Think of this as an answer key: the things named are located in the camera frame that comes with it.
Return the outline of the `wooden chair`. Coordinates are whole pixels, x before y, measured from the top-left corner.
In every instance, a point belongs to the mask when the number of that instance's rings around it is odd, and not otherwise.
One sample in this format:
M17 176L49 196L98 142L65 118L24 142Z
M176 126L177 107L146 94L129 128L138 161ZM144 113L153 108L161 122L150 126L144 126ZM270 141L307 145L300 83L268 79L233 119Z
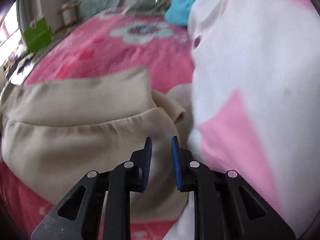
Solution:
M80 4L79 1L71 1L61 5L57 15L61 16L62 25L55 31L56 35L69 34L81 24Z

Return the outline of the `pink floral blanket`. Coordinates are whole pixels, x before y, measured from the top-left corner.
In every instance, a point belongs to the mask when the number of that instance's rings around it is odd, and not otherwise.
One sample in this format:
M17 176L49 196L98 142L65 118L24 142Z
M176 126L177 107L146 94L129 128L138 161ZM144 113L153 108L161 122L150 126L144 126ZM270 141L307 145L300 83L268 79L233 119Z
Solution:
M20 86L144 68L149 72L151 89L173 98L185 109L177 135L185 143L192 124L190 89L194 67L190 51L191 40L184 28L160 17L137 18L103 11L60 42ZM1 206L25 239L31 237L54 205L20 181L1 154ZM150 238L161 238L175 220L137 223Z

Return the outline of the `beige jacket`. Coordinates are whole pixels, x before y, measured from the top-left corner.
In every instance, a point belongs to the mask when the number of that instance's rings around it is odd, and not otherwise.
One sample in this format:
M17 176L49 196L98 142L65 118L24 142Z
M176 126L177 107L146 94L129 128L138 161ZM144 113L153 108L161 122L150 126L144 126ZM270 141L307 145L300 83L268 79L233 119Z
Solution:
M7 83L1 93L1 154L11 172L52 204L89 171L114 169L152 139L149 183L131 194L135 222L175 220L188 195L175 187L171 139L185 109L151 89L149 72Z

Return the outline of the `green paper bag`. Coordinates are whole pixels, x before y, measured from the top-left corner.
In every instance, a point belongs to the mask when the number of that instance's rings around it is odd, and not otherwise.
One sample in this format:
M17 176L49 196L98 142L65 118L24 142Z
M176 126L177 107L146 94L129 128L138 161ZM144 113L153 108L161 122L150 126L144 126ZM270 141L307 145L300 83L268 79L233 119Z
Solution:
M44 17L23 33L24 42L31 53L36 53L49 45L52 42L52 36L52 29Z

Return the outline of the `white and pink garment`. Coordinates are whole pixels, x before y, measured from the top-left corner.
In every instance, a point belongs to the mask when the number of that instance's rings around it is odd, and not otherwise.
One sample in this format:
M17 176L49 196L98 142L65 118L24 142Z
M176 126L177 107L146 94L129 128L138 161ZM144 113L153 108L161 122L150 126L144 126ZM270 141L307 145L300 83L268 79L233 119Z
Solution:
M196 0L188 151L319 239L319 0ZM195 239L194 194L170 237Z

